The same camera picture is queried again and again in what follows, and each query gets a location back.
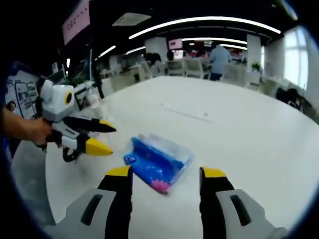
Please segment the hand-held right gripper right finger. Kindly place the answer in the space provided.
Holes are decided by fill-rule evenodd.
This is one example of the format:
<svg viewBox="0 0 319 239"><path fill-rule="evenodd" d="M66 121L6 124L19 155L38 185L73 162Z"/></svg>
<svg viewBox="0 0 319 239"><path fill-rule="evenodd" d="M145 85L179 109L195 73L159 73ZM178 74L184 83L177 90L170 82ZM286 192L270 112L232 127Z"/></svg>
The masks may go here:
<svg viewBox="0 0 319 239"><path fill-rule="evenodd" d="M287 230L275 227L264 208L241 189L235 189L226 174L200 167L200 204L204 239L285 239Z"/></svg>

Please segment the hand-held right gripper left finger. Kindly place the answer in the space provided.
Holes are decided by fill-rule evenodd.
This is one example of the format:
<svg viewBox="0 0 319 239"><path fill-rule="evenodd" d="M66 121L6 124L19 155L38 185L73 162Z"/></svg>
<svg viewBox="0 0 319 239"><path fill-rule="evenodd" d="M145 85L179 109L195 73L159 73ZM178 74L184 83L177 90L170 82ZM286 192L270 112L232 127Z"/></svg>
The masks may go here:
<svg viewBox="0 0 319 239"><path fill-rule="evenodd" d="M132 212L131 166L111 169L97 188L72 202L53 227L55 239L127 239Z"/></svg>

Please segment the person's left hand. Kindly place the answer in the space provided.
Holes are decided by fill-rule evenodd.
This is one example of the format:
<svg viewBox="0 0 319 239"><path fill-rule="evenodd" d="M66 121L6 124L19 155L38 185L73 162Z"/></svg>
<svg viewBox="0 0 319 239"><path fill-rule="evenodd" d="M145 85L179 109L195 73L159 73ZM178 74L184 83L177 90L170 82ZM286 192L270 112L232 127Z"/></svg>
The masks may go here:
<svg viewBox="0 0 319 239"><path fill-rule="evenodd" d="M44 119L31 120L28 126L28 138L36 145L45 145L46 138L52 134L51 125Z"/></svg>

